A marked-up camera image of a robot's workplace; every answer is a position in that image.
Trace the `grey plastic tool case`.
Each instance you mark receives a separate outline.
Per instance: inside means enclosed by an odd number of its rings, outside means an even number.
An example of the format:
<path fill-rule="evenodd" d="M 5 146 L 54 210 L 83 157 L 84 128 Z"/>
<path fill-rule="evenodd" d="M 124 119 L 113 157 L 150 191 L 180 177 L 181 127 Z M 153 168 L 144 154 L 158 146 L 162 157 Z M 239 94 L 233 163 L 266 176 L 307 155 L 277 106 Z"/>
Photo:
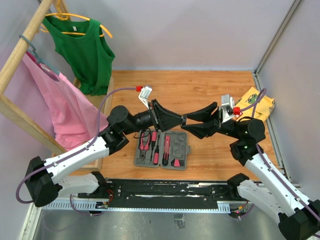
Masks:
<path fill-rule="evenodd" d="M 152 152 L 152 159 L 151 159 L 151 139 L 152 139 L 152 133 L 156 131 L 154 129 L 146 129 L 144 132 L 140 131 L 138 133 L 138 136 L 135 136 L 134 138 L 137 140 L 137 145 L 135 149 L 135 155 L 133 159 L 133 164 L 137 167 L 146 167 L 146 168 L 158 168 L 161 167 L 166 170 L 178 170 L 178 171 L 184 171 L 187 168 L 187 158 L 190 153 L 191 147 L 188 144 L 188 135 L 185 132 L 182 131 L 166 131 L 166 132 L 160 132 L 157 131 L 157 138 L 155 147 Z M 144 160 L 140 159 L 140 150 L 139 150 L 139 142 L 140 142 L 140 136 L 141 133 L 144 133 L 145 135 L 150 135 L 150 144 L 149 144 L 149 150 L 146 152 L 146 156 Z M 165 136 L 170 136 L 170 152 L 169 152 L 169 161 L 167 166 L 162 165 L 163 161 L 163 154 L 164 154 L 164 145 L 165 145 Z M 153 164 L 153 158 L 154 158 L 154 152 L 156 149 L 157 142 L 159 141 L 159 158 L 158 158 L 158 164 Z M 174 159 L 184 160 L 185 167 L 173 167 L 171 166 L 171 161 Z"/>

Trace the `pink handled pliers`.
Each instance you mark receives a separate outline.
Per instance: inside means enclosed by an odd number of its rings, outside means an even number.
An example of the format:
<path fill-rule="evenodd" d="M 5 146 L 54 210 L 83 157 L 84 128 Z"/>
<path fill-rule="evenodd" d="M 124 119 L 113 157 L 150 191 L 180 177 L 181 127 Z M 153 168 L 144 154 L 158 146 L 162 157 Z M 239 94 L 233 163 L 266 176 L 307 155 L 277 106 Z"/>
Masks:
<path fill-rule="evenodd" d="M 146 153 L 150 148 L 150 135 L 145 134 L 144 132 L 141 133 L 139 138 L 139 150 L 140 155 L 139 158 L 143 161 L 146 158 Z"/>

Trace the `pink hex key set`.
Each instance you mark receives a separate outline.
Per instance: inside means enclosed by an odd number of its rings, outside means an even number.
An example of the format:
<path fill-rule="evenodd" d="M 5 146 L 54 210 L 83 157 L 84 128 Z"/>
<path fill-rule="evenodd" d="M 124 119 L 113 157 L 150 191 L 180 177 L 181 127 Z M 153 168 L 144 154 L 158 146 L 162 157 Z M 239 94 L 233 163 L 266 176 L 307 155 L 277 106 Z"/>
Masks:
<path fill-rule="evenodd" d="M 182 159 L 175 158 L 171 161 L 171 166 L 174 168 L 184 168 L 185 167 L 185 161 Z"/>

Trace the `black electrical tape roll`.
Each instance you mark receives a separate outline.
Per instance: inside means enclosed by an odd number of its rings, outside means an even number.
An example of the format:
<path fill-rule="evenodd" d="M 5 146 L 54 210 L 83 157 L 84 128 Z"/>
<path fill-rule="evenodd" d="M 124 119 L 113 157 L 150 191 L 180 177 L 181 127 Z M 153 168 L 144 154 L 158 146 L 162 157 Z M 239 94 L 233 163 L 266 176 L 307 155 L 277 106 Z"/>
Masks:
<path fill-rule="evenodd" d="M 180 126 L 181 126 L 181 127 L 182 127 L 182 126 L 185 126 L 186 123 L 187 123 L 187 116 L 186 116 L 186 115 L 182 115 L 182 116 L 181 116 L 181 124 L 180 124 Z"/>

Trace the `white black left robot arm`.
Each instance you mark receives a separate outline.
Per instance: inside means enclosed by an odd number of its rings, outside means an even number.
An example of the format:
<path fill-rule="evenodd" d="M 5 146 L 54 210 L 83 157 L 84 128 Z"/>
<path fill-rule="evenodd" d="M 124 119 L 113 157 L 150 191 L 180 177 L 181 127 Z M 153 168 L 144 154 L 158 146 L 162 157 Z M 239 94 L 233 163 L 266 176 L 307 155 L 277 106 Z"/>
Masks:
<path fill-rule="evenodd" d="M 110 156 L 129 143 L 127 135 L 154 127 L 161 132 L 185 123 L 182 115 L 162 107 L 157 100 L 148 103 L 146 111 L 132 115 L 119 105 L 107 117 L 108 126 L 83 145 L 57 157 L 41 160 L 35 157 L 29 162 L 24 183 L 36 207 L 53 202 L 62 186 L 60 181 L 86 164 Z"/>

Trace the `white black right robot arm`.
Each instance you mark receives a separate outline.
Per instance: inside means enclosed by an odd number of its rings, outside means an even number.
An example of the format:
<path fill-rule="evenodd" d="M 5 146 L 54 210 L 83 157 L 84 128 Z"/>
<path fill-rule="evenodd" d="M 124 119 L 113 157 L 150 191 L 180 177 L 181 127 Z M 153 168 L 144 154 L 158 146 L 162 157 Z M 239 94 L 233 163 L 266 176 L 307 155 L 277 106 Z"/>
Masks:
<path fill-rule="evenodd" d="M 266 138 L 260 119 L 245 116 L 233 120 L 238 107 L 218 107 L 216 102 L 182 117 L 181 128 L 199 139 L 215 133 L 235 138 L 232 157 L 250 170 L 263 184 L 257 186 L 239 173 L 227 181 L 226 193 L 232 200 L 246 199 L 269 215 L 287 240 L 307 240 L 320 231 L 320 201 L 311 200 L 280 173 L 269 160 L 259 142 Z"/>

